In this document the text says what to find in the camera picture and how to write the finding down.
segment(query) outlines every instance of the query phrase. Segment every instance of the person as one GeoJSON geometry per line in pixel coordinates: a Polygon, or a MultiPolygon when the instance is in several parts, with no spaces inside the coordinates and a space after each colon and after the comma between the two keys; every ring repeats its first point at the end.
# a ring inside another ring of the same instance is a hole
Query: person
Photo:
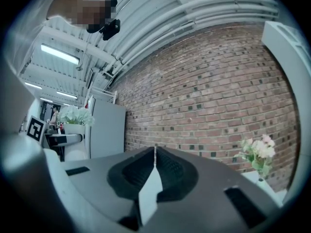
{"type": "Polygon", "coordinates": [[[1,98],[6,106],[0,110],[0,119],[6,122],[12,113],[19,116],[3,123],[0,132],[18,132],[23,120],[21,115],[27,112],[34,100],[17,77],[30,63],[35,40],[44,23],[51,18],[62,17],[74,27],[95,33],[114,18],[117,3],[117,0],[31,0],[19,13],[6,32],[0,51],[0,76],[5,77],[0,89],[6,91],[1,98]]]}
{"type": "Polygon", "coordinates": [[[58,113],[59,113],[59,109],[58,109],[58,106],[54,105],[53,106],[53,116],[52,116],[52,119],[51,120],[48,120],[48,124],[49,125],[53,125],[54,127],[56,127],[56,124],[57,124],[57,116],[58,116],[58,113]]]}

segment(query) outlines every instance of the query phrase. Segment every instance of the black camera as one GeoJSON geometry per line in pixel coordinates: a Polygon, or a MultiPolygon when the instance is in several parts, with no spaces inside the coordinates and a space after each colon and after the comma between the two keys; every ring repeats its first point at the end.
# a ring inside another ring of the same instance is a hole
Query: black camera
{"type": "Polygon", "coordinates": [[[103,40],[107,41],[111,37],[113,37],[115,34],[120,32],[121,22],[119,19],[114,19],[109,24],[106,24],[101,30],[99,30],[99,33],[103,34],[103,40]]]}

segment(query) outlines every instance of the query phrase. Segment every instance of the white ceiling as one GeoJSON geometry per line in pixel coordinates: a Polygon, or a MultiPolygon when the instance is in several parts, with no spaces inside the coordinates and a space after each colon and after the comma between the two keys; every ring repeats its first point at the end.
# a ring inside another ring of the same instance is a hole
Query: white ceiling
{"type": "Polygon", "coordinates": [[[91,68],[101,70],[93,81],[95,87],[104,89],[109,82],[103,76],[104,71],[110,69],[114,78],[119,78],[153,51],[188,33],[222,23],[273,20],[278,15],[274,0],[118,2],[121,31],[108,41],[103,41],[99,33],[89,34],[72,27],[61,18],[46,23],[37,39],[32,63],[22,74],[25,81],[43,88],[36,91],[36,96],[57,103],[83,105],[87,95],[86,77],[91,68]],[[79,72],[76,65],[42,52],[41,43],[77,56],[82,60],[82,70],[79,72]],[[78,101],[56,91],[76,95],[78,101]]]}

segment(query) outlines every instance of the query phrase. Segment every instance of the flower arrangement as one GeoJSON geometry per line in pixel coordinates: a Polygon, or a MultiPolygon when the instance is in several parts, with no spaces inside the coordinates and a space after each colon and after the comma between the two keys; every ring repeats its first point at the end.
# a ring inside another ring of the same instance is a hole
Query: flower arrangement
{"type": "Polygon", "coordinates": [[[239,152],[235,157],[249,161],[259,173],[259,178],[264,179],[272,168],[272,157],[275,155],[274,141],[263,134],[262,140],[253,141],[252,138],[243,140],[241,146],[243,152],[239,152]]]}
{"type": "Polygon", "coordinates": [[[88,109],[78,109],[73,105],[63,108],[58,114],[58,119],[63,123],[88,126],[93,126],[95,122],[94,117],[88,109]]]}

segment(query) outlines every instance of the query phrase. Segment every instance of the brick wall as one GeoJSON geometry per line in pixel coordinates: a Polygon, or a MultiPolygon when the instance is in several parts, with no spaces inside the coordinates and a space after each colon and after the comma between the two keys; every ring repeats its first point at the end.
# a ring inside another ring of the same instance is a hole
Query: brick wall
{"type": "Polygon", "coordinates": [[[225,24],[162,47],[118,80],[126,107],[125,150],[166,146],[213,158],[239,172],[244,138],[276,142],[268,182],[286,188],[298,144],[294,96],[261,43],[262,24],[225,24]]]}

